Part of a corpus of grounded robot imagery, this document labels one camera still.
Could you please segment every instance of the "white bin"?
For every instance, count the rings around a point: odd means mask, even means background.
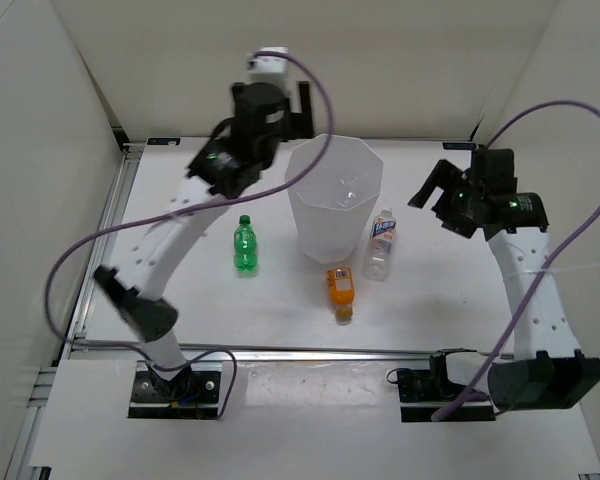
[[[324,143],[319,135],[291,152],[285,180],[309,165]],[[380,195],[383,163],[359,138],[334,136],[320,161],[288,190],[300,248],[320,263],[353,251]]]

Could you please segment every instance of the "white wall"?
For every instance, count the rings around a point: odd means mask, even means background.
[[[324,81],[339,133],[466,139],[497,120],[557,1],[53,0],[136,140],[208,135],[246,54],[280,44]]]
[[[57,352],[42,318],[46,274],[63,248],[97,226],[119,155],[52,7],[16,0],[0,18],[0,478],[37,369]],[[56,283],[61,319],[85,253]]]
[[[563,0],[509,100],[501,123],[534,103],[575,98],[600,107],[600,0]],[[521,188],[545,200],[554,244],[600,201],[600,122],[566,107],[536,113],[499,146],[515,149]],[[600,220],[561,266],[600,262]],[[600,269],[558,275],[569,321],[585,354],[600,356]],[[600,456],[600,385],[583,402]]]

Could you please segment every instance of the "green plastic bottle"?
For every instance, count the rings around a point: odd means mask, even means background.
[[[253,272],[258,266],[258,242],[251,227],[249,215],[240,217],[240,225],[233,234],[233,263],[242,272]]]

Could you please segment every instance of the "white table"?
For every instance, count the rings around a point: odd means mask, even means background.
[[[51,480],[577,480],[600,472],[579,406],[403,424],[397,390],[384,379],[392,366],[241,364],[226,417],[214,422],[127,419],[134,362],[65,360],[31,463],[52,467]]]
[[[162,213],[201,139],[145,148],[124,221]],[[393,207],[398,240],[391,276],[384,283],[362,277],[367,228],[358,248],[342,262],[354,273],[353,321],[335,322],[325,271],[299,250],[286,194],[232,207],[191,250],[169,282],[165,297],[180,310],[178,339],[188,344],[256,347],[432,351],[467,347],[490,350],[510,318],[495,259],[481,232],[466,240],[440,227],[429,210],[406,205],[440,158],[461,168],[467,151],[445,151],[441,142],[370,141],[384,160],[376,204]],[[282,182],[291,147],[252,189]],[[238,278],[232,233],[249,214],[258,236],[260,271]],[[146,229],[118,234],[109,262],[115,265]],[[133,340],[127,326],[97,293],[87,322],[89,340]]]

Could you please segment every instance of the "orange bottle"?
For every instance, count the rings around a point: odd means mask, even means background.
[[[353,275],[347,267],[332,268],[327,271],[329,298],[336,309],[338,319],[349,319],[353,315]]]

